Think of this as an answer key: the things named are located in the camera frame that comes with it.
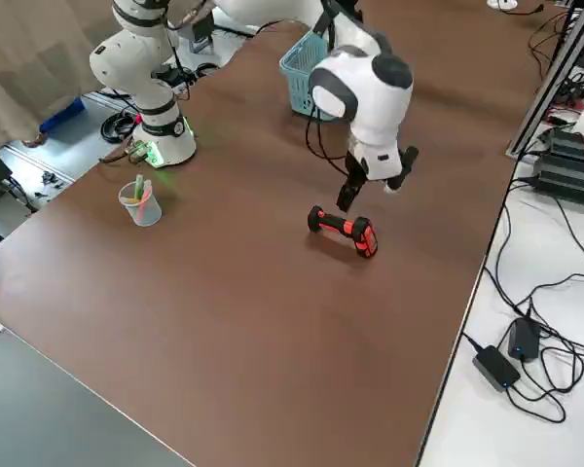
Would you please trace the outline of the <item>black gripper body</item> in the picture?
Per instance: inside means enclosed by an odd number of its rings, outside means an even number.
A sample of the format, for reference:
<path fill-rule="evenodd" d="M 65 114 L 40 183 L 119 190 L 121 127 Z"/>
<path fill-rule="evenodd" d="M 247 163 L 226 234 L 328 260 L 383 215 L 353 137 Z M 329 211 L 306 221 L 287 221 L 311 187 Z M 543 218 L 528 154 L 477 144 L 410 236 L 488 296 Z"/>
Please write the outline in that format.
<path fill-rule="evenodd" d="M 367 172 L 364 165 L 351 152 L 347 152 L 345 166 L 349 186 L 363 186 L 367 182 Z"/>

